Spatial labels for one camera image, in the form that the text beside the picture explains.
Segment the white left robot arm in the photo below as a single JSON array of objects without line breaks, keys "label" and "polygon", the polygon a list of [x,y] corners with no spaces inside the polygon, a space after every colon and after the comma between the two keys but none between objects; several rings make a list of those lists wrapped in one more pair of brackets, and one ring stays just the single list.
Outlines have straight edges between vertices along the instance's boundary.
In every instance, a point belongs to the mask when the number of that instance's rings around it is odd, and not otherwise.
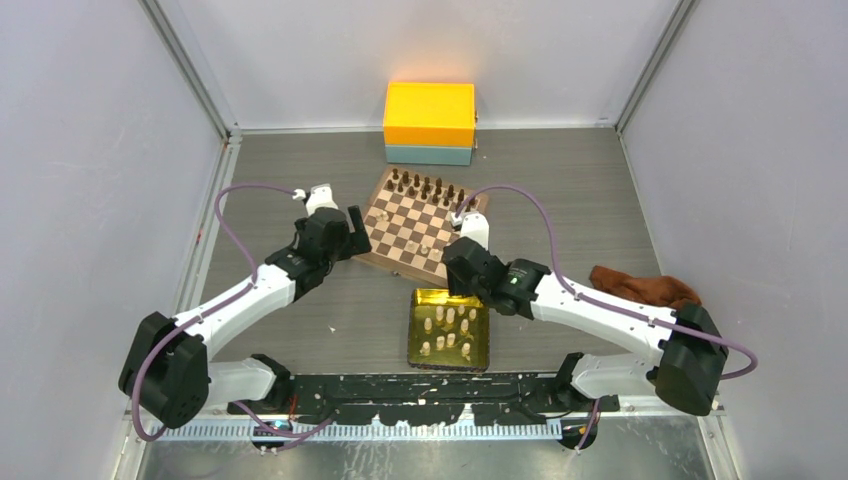
[{"label": "white left robot arm", "polygon": [[141,322],[118,387],[134,407],[177,429],[205,408],[243,404],[277,413],[290,403],[290,371],[264,354],[216,362],[231,340],[320,286],[336,263],[371,250],[358,206],[319,207],[296,221],[293,242],[209,302]]}]

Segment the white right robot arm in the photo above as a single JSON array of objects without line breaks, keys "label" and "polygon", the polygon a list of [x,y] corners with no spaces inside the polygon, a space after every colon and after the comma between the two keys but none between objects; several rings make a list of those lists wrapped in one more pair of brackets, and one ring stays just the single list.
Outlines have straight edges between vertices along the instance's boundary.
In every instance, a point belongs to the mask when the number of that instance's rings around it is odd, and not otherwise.
[{"label": "white right robot arm", "polygon": [[473,295],[503,316],[565,325],[623,348],[620,355],[568,355],[554,386],[565,409],[611,395],[655,395],[690,415],[712,411],[728,346],[705,308],[616,298],[530,260],[503,262],[470,238],[446,247],[442,262],[454,294]]}]

